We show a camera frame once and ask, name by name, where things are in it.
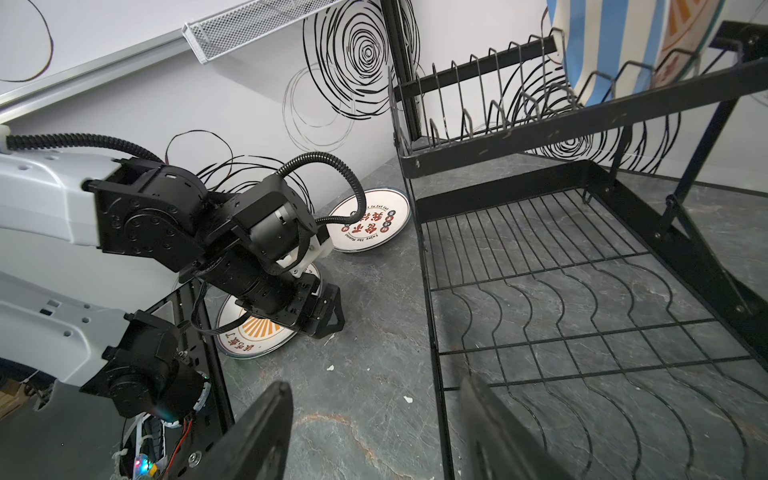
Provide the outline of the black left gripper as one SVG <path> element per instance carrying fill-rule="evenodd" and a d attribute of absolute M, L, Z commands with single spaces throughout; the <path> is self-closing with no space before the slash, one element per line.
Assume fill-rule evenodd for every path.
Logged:
<path fill-rule="evenodd" d="M 243 312 L 228 324 L 205 329 L 208 336 L 234 330 L 252 317 L 265 318 L 283 328 L 312 338 L 325 338 L 345 325 L 340 288 L 328 284 L 316 294 L 320 280 L 309 273 L 295 278 L 272 275 L 243 251 L 230 251 L 203 270 L 203 281 L 225 291 Z"/>

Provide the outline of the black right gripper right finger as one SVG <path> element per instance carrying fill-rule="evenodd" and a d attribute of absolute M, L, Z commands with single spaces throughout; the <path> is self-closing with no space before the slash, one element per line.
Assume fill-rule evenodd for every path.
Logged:
<path fill-rule="evenodd" d="M 480 378 L 462 380 L 460 408 L 475 479 L 570 477 Z"/>

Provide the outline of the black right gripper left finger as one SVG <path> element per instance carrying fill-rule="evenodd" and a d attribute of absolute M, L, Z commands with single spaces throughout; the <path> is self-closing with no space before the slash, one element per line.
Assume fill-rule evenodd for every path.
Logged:
<path fill-rule="evenodd" d="M 234 426 L 205 454 L 188 479 L 282 479 L 285 475 L 293 395 L 285 381 L 270 384 Z"/>

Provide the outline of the blue striped plate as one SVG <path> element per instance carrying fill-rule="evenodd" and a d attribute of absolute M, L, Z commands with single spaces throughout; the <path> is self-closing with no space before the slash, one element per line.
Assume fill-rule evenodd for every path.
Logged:
<path fill-rule="evenodd" d="M 591 107 L 651 88 L 670 8 L 664 0 L 547 3 L 552 36 L 579 105 Z"/>

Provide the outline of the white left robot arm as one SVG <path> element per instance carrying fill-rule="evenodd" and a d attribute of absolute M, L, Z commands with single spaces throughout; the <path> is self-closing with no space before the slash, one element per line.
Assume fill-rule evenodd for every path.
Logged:
<path fill-rule="evenodd" d="M 152 259 L 182 281 L 231 295 L 242 318 L 321 338 L 344 324 L 340 292 L 307 272 L 332 248 L 332 224 L 367 206 L 353 171 L 326 152 L 299 155 L 241 193 L 125 140 L 1 131 L 1 225 Z M 110 399 L 126 418 L 168 424 L 205 404 L 211 383 L 180 357 L 181 335 L 145 311 L 125 313 L 1 277 L 1 372 L 39 371 Z"/>

